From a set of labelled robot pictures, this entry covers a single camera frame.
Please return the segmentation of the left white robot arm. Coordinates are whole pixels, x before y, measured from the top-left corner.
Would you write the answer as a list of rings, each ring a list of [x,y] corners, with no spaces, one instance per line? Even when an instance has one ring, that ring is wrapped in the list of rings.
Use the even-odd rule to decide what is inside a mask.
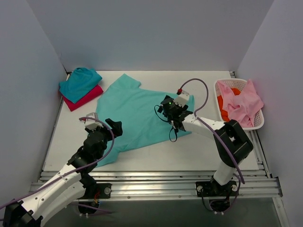
[[[42,227],[74,200],[95,194],[96,181],[90,172],[111,152],[108,142],[122,136],[122,122],[109,118],[102,122],[91,114],[79,120],[88,133],[83,145],[43,186],[1,206],[4,227]]]

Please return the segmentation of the mint green t-shirt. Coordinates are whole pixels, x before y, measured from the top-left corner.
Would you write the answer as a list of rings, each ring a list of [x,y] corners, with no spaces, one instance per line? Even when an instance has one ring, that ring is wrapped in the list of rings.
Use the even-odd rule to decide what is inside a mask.
[[[154,111],[165,96],[177,97],[177,86],[173,91],[154,91],[141,88],[141,83],[123,74],[114,81],[98,99],[96,113],[101,121],[111,119],[122,122],[123,134],[115,139],[110,153],[97,166],[117,161],[122,152],[143,148],[168,141],[171,125],[161,121]]]

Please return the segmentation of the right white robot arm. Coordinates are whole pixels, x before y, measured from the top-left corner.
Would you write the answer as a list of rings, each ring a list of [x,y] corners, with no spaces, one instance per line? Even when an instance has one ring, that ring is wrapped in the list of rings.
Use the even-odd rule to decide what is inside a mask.
[[[215,195],[221,195],[227,190],[227,183],[235,172],[243,180],[239,165],[253,150],[253,144],[236,120],[222,122],[199,117],[196,112],[188,110],[188,100],[181,96],[175,99],[165,96],[158,112],[167,118],[165,121],[175,133],[187,131],[214,138],[221,162],[212,177],[210,189]]]

